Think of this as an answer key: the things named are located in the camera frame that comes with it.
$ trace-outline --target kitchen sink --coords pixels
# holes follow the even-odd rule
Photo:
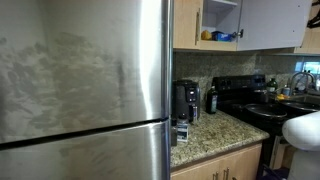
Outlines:
[[[307,102],[307,103],[320,105],[320,96],[309,95],[309,94],[291,96],[288,100],[293,100],[298,102]]]

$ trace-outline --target kitchen appliance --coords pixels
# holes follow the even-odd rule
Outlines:
[[[172,119],[186,116],[189,122],[200,117],[200,88],[191,80],[177,80],[172,86]]]
[[[212,85],[217,87],[217,108],[237,119],[269,133],[262,142],[260,167],[257,179],[263,175],[263,164],[280,168],[285,148],[289,146],[282,135],[282,125],[301,112],[287,111],[278,103],[266,103],[257,92],[266,89],[265,75],[214,77]]]
[[[0,179],[170,179],[171,9],[1,0]]]

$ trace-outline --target black coffee maker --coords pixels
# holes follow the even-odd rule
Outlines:
[[[186,117],[189,122],[200,117],[200,88],[191,80],[173,81],[172,86],[172,119]]]

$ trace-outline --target faucet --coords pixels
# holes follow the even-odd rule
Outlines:
[[[293,76],[292,76],[292,78],[291,78],[291,82],[290,82],[290,96],[292,96],[293,95],[293,91],[294,91],[294,79],[298,76],[298,75],[300,75],[300,74],[303,74],[303,75],[306,75],[307,76],[307,81],[306,81],[306,88],[305,89],[307,89],[308,88],[308,76],[310,76],[311,77],[311,83],[313,84],[315,81],[315,78],[314,78],[314,76],[310,73],[310,71],[306,71],[306,70],[304,70],[303,72],[297,72],[297,73],[295,73]]]

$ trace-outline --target freezer door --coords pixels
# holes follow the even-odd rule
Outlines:
[[[169,116],[169,0],[1,0],[0,143]]]
[[[0,151],[0,179],[166,180],[168,121]]]

